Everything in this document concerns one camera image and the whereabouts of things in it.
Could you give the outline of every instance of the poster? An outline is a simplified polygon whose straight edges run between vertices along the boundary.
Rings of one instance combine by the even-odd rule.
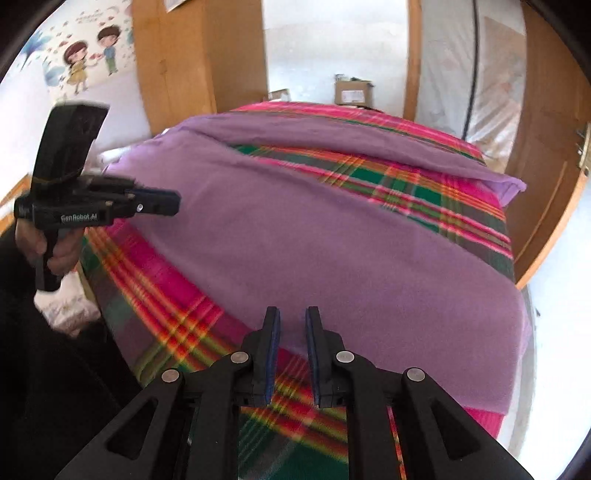
[[[34,62],[54,102],[134,69],[131,0],[66,0],[29,38],[10,74]]]

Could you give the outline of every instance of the cardboard box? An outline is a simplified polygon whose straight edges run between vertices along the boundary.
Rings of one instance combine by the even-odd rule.
[[[335,104],[373,108],[373,88],[374,86],[369,80],[337,80],[335,82]]]

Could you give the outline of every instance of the wooden wardrobe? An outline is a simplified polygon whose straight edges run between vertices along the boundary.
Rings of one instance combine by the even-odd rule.
[[[261,0],[134,0],[138,80],[152,134],[267,97]]]

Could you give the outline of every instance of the plaid blanket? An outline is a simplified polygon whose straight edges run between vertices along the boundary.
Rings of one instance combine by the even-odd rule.
[[[475,161],[479,158],[478,151],[464,142],[438,132],[425,132],[424,127],[383,114],[274,103],[249,109],[289,109],[292,115],[322,114],[331,118],[341,115],[343,121],[366,125],[373,122],[376,126],[381,122],[380,128],[398,128],[405,134],[436,142],[440,148],[473,156]],[[502,210],[494,195],[478,185],[374,158],[343,158],[331,152],[248,145],[236,148],[259,161],[294,168],[363,195],[444,235],[501,273],[512,275],[508,239],[503,240],[506,254],[497,248],[506,232]],[[88,229],[82,264],[124,358],[143,385],[166,368],[186,372],[207,368],[234,351],[249,331],[187,281],[128,222]],[[265,308],[261,306],[261,321]],[[270,407],[242,409],[241,478],[348,478],[345,412],[338,408],[315,409],[308,378],[306,359],[280,349]],[[498,434],[502,415],[469,408],[467,411],[490,434]],[[391,426],[405,478],[392,418]]]
[[[249,115],[262,112],[322,116],[381,128],[483,163],[480,151],[473,145],[380,112],[313,103],[274,102],[249,105],[237,111]],[[321,182],[346,189],[402,214],[473,253],[510,280],[515,280],[505,213],[495,194],[477,181],[363,155],[252,145],[237,145],[236,148],[258,160],[312,175]]]

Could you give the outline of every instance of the wooden door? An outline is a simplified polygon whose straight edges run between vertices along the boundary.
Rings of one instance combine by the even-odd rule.
[[[577,130],[584,132],[591,121],[591,86],[581,68],[552,27],[529,5],[523,9],[524,106],[506,170],[528,186],[506,210],[519,288],[544,261],[580,199],[587,177],[579,167],[583,139]]]

